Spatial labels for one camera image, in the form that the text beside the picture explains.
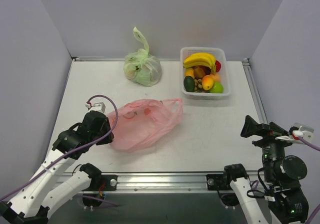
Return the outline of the green apple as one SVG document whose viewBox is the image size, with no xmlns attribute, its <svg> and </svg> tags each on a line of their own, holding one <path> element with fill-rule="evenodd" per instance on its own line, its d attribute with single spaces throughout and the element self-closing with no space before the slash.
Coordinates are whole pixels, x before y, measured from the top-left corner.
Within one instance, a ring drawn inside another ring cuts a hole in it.
<svg viewBox="0 0 320 224">
<path fill-rule="evenodd" d="M 220 82 L 214 82 L 213 86 L 209 89 L 209 93 L 220 94 L 224 92 L 224 87 Z"/>
</svg>

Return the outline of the yellow banana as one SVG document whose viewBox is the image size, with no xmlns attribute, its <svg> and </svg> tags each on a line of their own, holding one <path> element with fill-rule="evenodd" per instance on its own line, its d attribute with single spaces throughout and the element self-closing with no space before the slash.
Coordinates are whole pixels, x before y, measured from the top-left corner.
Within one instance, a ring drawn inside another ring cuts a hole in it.
<svg viewBox="0 0 320 224">
<path fill-rule="evenodd" d="M 188 56 L 183 61 L 184 68 L 191 68 L 195 66 L 204 66 L 209 68 L 212 74 L 216 73 L 216 58 L 214 55 L 209 53 L 194 53 Z"/>
</svg>

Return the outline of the pink plastic bag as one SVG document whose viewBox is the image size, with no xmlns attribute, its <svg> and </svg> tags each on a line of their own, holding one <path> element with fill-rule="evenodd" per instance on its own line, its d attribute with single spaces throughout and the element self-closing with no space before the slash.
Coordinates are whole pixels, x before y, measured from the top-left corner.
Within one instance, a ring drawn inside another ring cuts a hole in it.
<svg viewBox="0 0 320 224">
<path fill-rule="evenodd" d="M 116 151 L 134 152 L 154 145 L 182 120 L 181 98 L 140 99 L 127 103 L 106 115 L 110 125 L 116 125 L 111 147 Z"/>
</svg>

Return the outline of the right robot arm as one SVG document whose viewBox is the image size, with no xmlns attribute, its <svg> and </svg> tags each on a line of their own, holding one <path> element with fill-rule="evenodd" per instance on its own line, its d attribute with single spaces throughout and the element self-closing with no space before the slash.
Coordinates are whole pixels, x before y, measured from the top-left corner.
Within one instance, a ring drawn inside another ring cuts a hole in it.
<svg viewBox="0 0 320 224">
<path fill-rule="evenodd" d="M 257 200 L 264 199 L 272 216 L 272 223 L 305 223 L 309 204 L 301 189 L 300 180 L 307 175 L 307 166 L 295 155 L 286 155 L 285 147 L 302 143 L 309 132 L 303 126 L 293 126 L 289 131 L 277 124 L 257 123 L 246 116 L 241 137 L 261 137 L 252 144 L 262 149 L 262 168 L 257 171 L 263 190 L 253 189 L 249 175 L 242 164 L 224 167 L 222 183 L 231 188 L 248 223 L 267 223 Z"/>
</svg>

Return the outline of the bright red apple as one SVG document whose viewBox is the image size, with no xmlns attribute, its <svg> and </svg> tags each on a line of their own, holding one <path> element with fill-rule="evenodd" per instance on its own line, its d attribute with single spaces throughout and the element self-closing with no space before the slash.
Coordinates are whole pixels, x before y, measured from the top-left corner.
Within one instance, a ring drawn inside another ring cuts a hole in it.
<svg viewBox="0 0 320 224">
<path fill-rule="evenodd" d="M 218 60 L 216 60 L 215 61 L 215 70 L 216 70 L 215 72 L 218 73 L 221 70 L 221 68 L 222 68 L 221 63 Z"/>
</svg>

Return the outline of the brown kiwi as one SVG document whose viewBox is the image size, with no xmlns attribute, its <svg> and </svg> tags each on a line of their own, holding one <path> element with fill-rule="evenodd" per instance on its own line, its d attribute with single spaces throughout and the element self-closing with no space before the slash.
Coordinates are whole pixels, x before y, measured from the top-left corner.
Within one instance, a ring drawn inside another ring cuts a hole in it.
<svg viewBox="0 0 320 224">
<path fill-rule="evenodd" d="M 197 80 L 202 79 L 206 75 L 205 71 L 201 67 L 195 68 L 193 72 L 193 75 Z"/>
</svg>

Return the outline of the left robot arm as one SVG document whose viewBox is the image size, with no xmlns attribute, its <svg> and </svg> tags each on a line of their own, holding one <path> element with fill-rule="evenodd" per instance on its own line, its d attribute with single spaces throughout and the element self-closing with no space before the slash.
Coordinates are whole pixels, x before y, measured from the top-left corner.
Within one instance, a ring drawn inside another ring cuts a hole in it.
<svg viewBox="0 0 320 224">
<path fill-rule="evenodd" d="M 35 175 L 1 199 L 9 223 L 47 223 L 78 192 L 97 189 L 102 174 L 191 173 L 260 165 L 260 152 L 240 138 L 240 125 L 229 117 L 189 117 L 182 124 L 162 121 L 147 110 L 135 115 L 89 110 L 81 123 L 62 132 Z M 111 158 L 111 167 L 107 158 Z"/>
</svg>

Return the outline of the dark avocado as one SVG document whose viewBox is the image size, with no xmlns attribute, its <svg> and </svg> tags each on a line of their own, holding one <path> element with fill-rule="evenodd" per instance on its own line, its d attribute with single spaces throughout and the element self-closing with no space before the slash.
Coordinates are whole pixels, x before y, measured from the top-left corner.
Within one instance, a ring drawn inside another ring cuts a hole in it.
<svg viewBox="0 0 320 224">
<path fill-rule="evenodd" d="M 187 92 L 194 92 L 195 89 L 195 80 L 192 76 L 185 76 L 184 80 L 183 80 L 183 85 L 184 85 L 184 89 Z"/>
</svg>

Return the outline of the small orange carrot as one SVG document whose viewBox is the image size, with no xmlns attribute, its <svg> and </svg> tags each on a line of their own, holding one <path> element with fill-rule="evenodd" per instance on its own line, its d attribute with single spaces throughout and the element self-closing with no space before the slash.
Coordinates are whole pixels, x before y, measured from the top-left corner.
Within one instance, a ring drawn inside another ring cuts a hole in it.
<svg viewBox="0 0 320 224">
<path fill-rule="evenodd" d="M 210 90 L 214 85 L 214 79 L 211 75 L 206 75 L 202 78 L 202 87 L 205 91 Z"/>
</svg>

